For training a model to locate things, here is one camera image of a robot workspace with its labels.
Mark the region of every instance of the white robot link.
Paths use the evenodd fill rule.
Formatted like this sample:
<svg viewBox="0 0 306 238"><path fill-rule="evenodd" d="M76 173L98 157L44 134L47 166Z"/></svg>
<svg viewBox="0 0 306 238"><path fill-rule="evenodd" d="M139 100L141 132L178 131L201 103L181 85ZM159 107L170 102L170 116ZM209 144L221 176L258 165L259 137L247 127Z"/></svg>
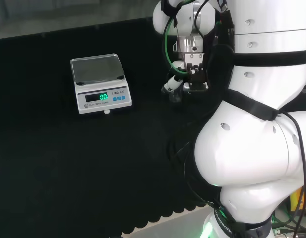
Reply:
<svg viewBox="0 0 306 238"><path fill-rule="evenodd" d="M169 5L176 7L180 2L169 0ZM176 15L178 30L173 25L169 28L170 35L178 31L177 48L184 50L180 50L183 61L176 65L184 64L186 71L188 64L198 65L202 59L195 57L202 52L198 49L202 39L194 35L193 20L203 3L182 6ZM306 0L218 3L221 11L228 7L231 13L234 51L243 59L234 66L228 90L234 99L242 98L262 110L253 113L235 100L222 101L197 138L195 161L208 183L222 187L220 202L244 229L245 237L272 238L271 214L304 184L301 149L306 158L306 111L289 113L301 134L287 115L268 119L261 114L266 108L277 112L306 85ZM153 15L156 31L162 34L168 20L159 3ZM207 3L198 15L198 28L207 34L214 26L215 9ZM179 86L173 83L172 90ZM225 223L224 215L214 211L205 220L202 237L232 238L238 227Z"/></svg>

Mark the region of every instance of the green digital readout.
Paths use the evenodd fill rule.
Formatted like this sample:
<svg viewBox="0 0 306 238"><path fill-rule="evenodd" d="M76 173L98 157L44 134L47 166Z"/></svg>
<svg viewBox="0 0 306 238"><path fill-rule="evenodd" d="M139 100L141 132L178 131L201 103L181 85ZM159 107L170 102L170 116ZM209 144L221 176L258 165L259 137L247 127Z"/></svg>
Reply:
<svg viewBox="0 0 306 238"><path fill-rule="evenodd" d="M107 100L107 99L109 99L109 96L108 96L107 93L100 93L99 97L100 97L100 100Z"/></svg>
<svg viewBox="0 0 306 238"><path fill-rule="evenodd" d="M96 93L96 94L90 94L85 96L86 102L93 102L93 101L102 101L102 100L108 100L109 96L108 93Z"/></svg>

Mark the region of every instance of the black table surface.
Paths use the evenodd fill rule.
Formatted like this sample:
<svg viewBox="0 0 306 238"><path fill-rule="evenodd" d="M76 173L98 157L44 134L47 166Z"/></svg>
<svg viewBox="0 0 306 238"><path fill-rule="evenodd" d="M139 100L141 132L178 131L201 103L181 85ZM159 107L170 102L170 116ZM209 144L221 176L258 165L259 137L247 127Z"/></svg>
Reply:
<svg viewBox="0 0 306 238"><path fill-rule="evenodd" d="M80 115L70 60L110 53L133 106ZM174 109L164 65L151 18L0 40L0 238L108 237L195 208L166 143L214 102Z"/></svg>

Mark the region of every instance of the green light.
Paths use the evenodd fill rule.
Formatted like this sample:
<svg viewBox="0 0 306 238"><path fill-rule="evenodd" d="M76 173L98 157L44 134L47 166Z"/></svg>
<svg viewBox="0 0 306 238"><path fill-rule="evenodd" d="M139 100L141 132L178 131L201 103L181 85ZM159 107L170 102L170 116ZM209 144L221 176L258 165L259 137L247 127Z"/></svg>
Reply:
<svg viewBox="0 0 306 238"><path fill-rule="evenodd" d="M100 100L107 100L109 99L109 96L107 93L100 93Z"/></svg>
<svg viewBox="0 0 306 238"><path fill-rule="evenodd" d="M224 215L223 211L220 210L220 212L221 212L222 216L224 216L224 218L227 219L227 217L226 217L226 215Z"/></svg>
<svg viewBox="0 0 306 238"><path fill-rule="evenodd" d="M212 225L210 222L208 222L204 227L200 238L210 238L211 232L212 232Z"/></svg>

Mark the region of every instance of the floor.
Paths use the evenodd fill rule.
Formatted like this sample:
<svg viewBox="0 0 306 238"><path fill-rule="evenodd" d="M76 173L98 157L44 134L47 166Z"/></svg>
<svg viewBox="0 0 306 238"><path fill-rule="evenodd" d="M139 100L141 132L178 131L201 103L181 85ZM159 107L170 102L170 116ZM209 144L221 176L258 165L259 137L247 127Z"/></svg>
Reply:
<svg viewBox="0 0 306 238"><path fill-rule="evenodd" d="M0 38L151 17L158 0L111 0L13 17L0 25ZM210 0L217 7L216 0Z"/></svg>
<svg viewBox="0 0 306 238"><path fill-rule="evenodd" d="M122 234L124 238L154 238L156 236L165 237L199 237L202 232L202 226L205 218L212 212L209 206L199 208L196 207L193 211L183 211L182 213L173 213L170 217L162 217L156 223L149 223L146 227L135 230L131 234ZM275 211L276 217L281 221L287 221L286 213L280 209ZM304 216L301 225L306 227L306 216Z"/></svg>

